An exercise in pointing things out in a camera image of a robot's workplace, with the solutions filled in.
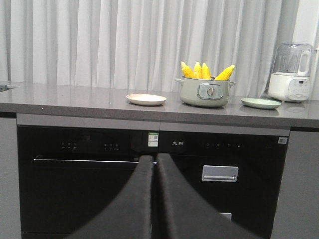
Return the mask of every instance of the yellow corn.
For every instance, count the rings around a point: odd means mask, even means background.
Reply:
[[[182,61],[180,63],[180,66],[181,66],[181,71],[183,72],[185,77],[188,77],[188,78],[194,78],[195,77],[194,72],[192,71],[192,69],[189,66],[187,66],[185,64],[185,62]]]
[[[202,66],[201,70],[202,70],[202,74],[203,74],[203,79],[210,80],[211,79],[211,75],[210,75],[210,71],[209,71],[209,68],[206,65],[206,63],[203,63],[203,66]]]
[[[202,69],[200,63],[197,61],[194,66],[194,75],[196,79],[203,79]]]
[[[215,80],[216,81],[227,81],[229,79],[229,77],[231,76],[231,74],[233,73],[235,69],[235,65],[231,65],[229,67],[227,67],[225,70],[223,70],[222,73],[220,73]]]

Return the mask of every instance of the small plate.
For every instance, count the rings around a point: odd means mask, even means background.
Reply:
[[[133,104],[141,106],[158,106],[166,101],[166,97],[149,94],[130,94],[126,98]]]
[[[278,101],[257,98],[241,98],[240,100],[244,105],[267,110],[278,108],[281,105],[281,103]]]

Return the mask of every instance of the appliance door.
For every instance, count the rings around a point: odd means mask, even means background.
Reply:
[[[46,155],[20,162],[22,238],[76,231],[115,198],[135,165],[127,159]]]
[[[22,238],[64,238],[89,222],[129,180],[147,138],[144,131],[19,126]]]
[[[199,195],[231,221],[270,238],[287,148],[277,136],[161,132],[160,137],[160,151],[171,154]]]

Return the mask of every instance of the kitchen counter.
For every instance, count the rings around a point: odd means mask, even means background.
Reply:
[[[0,112],[271,128],[319,127],[319,101],[283,102],[277,109],[262,110],[244,106],[240,101],[243,97],[230,96],[223,107],[203,108],[184,104],[179,93],[171,92],[33,83],[11,85],[17,87],[0,92]],[[162,95],[167,100],[161,106],[138,106],[126,99],[132,93]]]

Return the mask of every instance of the gray cabinet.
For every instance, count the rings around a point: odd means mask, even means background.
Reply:
[[[0,118],[0,238],[21,238],[16,119],[11,118]]]
[[[272,239],[319,238],[319,132],[292,131]]]

